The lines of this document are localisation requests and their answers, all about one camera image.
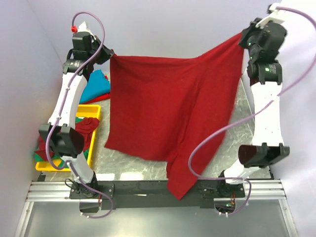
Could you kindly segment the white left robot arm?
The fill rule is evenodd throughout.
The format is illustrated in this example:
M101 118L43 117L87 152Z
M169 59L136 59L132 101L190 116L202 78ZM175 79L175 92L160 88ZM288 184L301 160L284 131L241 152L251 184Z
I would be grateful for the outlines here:
M39 134L45 141L45 155L57 170L50 152L59 155L77 183L83 184L81 192L87 198L94 198L99 187L93 183L94 171L89 167L83 154L84 137L75 130L77 108L81 95L88 83L94 64L108 61L114 52L99 40L73 44L63 65L62 87L55 109L46 124L39 127Z

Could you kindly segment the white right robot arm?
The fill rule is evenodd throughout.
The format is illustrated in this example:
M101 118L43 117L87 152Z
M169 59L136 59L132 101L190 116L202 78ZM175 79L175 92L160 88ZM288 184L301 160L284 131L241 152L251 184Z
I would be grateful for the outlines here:
M217 193L228 197L234 185L261 168L287 157L290 148L284 145L280 129L280 105L277 96L282 90L282 66L276 57L287 35L279 23L267 22L258 26L260 18L241 32L239 45L247 49L247 75L254 99L254 134L249 145L238 149L237 161L223 171L226 180L217 184Z

